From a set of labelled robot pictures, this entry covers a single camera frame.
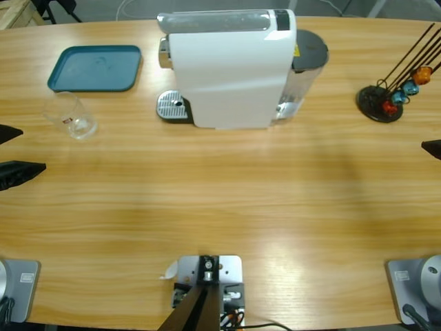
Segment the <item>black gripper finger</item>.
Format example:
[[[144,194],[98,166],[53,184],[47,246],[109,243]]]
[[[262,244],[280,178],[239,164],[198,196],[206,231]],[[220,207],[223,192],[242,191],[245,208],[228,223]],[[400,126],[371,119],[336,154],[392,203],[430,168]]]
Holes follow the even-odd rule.
[[[441,140],[423,141],[421,148],[436,159],[441,159]]]
[[[1,191],[21,185],[46,169],[45,163],[29,161],[1,162]]]
[[[10,141],[23,134],[23,131],[12,126],[0,125],[0,144]]]

